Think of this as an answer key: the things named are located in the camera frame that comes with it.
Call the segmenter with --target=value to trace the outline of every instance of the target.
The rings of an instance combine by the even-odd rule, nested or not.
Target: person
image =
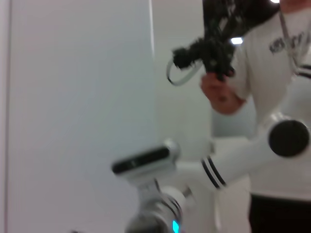
[[[280,12],[252,29],[236,48],[233,78],[220,82],[214,73],[202,77],[201,89],[212,108],[231,115],[252,95],[260,130],[286,93],[310,22],[311,0],[280,0]],[[250,179],[253,233],[309,231],[311,156],[267,165]]]

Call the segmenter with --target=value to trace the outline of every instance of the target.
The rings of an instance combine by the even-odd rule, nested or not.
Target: lanyard
[[[292,46],[291,38],[288,32],[288,28],[286,26],[286,21],[283,13],[280,11],[279,13],[281,26],[283,30],[284,40],[285,40],[285,46],[287,50],[288,57],[290,58],[290,65],[292,68],[292,72],[296,73],[298,67],[299,67],[299,58],[302,56],[303,50],[306,49],[305,46],[309,44],[309,30],[311,29],[311,22],[308,25],[307,31],[305,35],[303,36],[303,39],[301,40],[300,50],[298,52],[295,52]]]
[[[282,30],[283,30],[283,35],[284,35],[286,51],[287,51],[288,57],[290,58],[290,65],[292,68],[292,72],[295,73],[295,71],[298,67],[297,57],[295,55],[295,51],[294,51],[294,48],[292,46],[291,38],[290,38],[290,35],[288,33],[285,17],[281,11],[280,11],[279,16],[280,16],[281,26],[282,26]]]

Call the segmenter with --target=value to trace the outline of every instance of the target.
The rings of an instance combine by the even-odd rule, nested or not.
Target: hand
[[[228,101],[233,94],[231,88],[227,85],[225,77],[225,82],[221,82],[217,79],[217,74],[207,73],[201,79],[201,89],[205,96],[212,103],[223,103]]]

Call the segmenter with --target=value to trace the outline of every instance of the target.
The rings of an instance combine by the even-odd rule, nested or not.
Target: black stripe
[[[310,65],[302,65],[301,68],[303,68],[303,69],[311,69],[311,66]]]
[[[178,219],[178,216],[177,216],[177,214],[175,213],[174,209],[173,209],[168,203],[166,203],[166,201],[161,200],[161,203],[162,203],[164,206],[166,206],[167,208],[169,208],[170,211],[175,215],[175,218]]]
[[[207,176],[209,177],[210,181],[213,183],[213,185],[219,189],[219,185],[217,184],[217,182],[215,181],[214,177],[212,176],[211,172],[209,171],[208,167],[205,164],[204,159],[201,160],[202,166],[204,168],[204,171],[206,172]]]
[[[170,202],[175,206],[177,212],[180,213],[180,210],[182,210],[182,208],[180,207],[179,203],[172,197],[167,196],[167,198],[170,200]]]
[[[307,74],[307,73],[299,72],[299,73],[297,73],[297,75],[299,75],[299,76],[303,76],[303,77],[306,77],[306,78],[311,79],[311,74]]]
[[[217,171],[212,159],[210,157],[207,158],[208,159],[208,162],[210,164],[210,167],[212,168],[213,172],[215,173],[217,179],[220,181],[220,183],[223,185],[223,186],[226,186],[227,184],[225,183],[225,181],[223,180],[223,178],[221,177],[221,175],[219,174],[219,172]]]

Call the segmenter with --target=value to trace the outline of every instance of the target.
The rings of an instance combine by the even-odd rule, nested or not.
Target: blue light
[[[174,233],[179,233],[179,225],[176,221],[173,221],[173,231]]]

